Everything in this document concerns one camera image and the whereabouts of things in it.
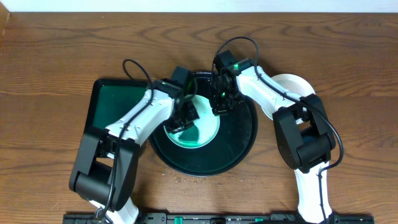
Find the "pale green plate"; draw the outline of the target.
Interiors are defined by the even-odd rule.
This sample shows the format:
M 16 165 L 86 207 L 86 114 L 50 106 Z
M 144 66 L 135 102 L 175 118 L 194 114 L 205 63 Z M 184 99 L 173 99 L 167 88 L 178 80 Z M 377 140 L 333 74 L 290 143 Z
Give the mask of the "pale green plate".
M 199 118 L 194 120 L 193 123 L 199 129 L 200 138 L 197 147 L 187 149 L 196 149 L 208 144 L 215 138 L 220 127 L 220 117 L 213 114 L 208 98 L 195 95 L 192 102 L 199 115 Z

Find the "white plate with green streak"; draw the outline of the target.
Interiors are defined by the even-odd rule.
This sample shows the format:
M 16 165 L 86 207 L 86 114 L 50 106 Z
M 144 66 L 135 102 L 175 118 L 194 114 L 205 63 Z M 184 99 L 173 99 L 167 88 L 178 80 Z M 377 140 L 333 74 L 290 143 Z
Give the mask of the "white plate with green streak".
M 288 94 L 291 93 L 296 93 L 298 96 L 292 96 L 292 98 L 296 98 L 297 100 L 301 96 L 308 96 L 311 94 L 315 94 L 315 90 L 309 84 L 308 81 L 303 79 L 300 76 L 294 75 L 294 74 L 280 74 L 276 75 L 273 77 L 267 77 L 268 80 L 271 80 L 273 84 L 278 84 L 279 85 L 279 90 L 284 92 L 287 92 Z M 272 97 L 272 104 L 270 106 L 262 106 L 262 110 L 265 113 L 265 115 L 273 120 L 272 114 L 276 112 L 280 107 L 289 107 L 293 105 L 293 101 L 290 101 L 288 99 L 283 99 L 278 93 L 276 93 L 273 90 L 270 90 L 275 97 Z

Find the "green scrubbing sponge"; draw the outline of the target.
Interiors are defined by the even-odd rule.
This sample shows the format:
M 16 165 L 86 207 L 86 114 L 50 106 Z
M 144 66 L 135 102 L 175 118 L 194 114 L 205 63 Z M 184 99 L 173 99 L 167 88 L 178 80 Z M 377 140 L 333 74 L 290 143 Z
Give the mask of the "green scrubbing sponge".
M 167 133 L 167 135 L 174 144 L 185 148 L 197 147 L 200 138 L 199 129 L 195 125 L 175 134 Z

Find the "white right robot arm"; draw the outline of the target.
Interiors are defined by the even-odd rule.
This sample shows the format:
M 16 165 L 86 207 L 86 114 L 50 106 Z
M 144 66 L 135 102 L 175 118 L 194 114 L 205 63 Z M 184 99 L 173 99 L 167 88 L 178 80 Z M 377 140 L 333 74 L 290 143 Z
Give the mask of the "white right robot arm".
M 301 89 L 287 88 L 251 59 L 214 62 L 211 107 L 220 114 L 231 111 L 242 97 L 255 101 L 273 121 L 280 155 L 295 172 L 299 215 L 307 223 L 329 223 L 326 174 L 339 164 L 330 159 L 332 150 L 342 146 L 341 138 L 312 86 L 295 75 L 286 78 Z

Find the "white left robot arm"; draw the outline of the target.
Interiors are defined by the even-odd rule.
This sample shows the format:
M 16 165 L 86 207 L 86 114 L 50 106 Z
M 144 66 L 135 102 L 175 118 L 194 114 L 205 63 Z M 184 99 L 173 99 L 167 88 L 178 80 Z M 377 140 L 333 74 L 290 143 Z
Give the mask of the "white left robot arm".
M 104 129 L 94 125 L 100 93 L 105 86 L 145 88 L 141 100 L 122 118 Z M 102 222 L 135 223 L 139 209 L 131 194 L 141 146 L 155 129 L 172 118 L 198 90 L 195 81 L 95 81 L 85 130 L 69 181 L 70 190 L 96 206 L 94 218 Z

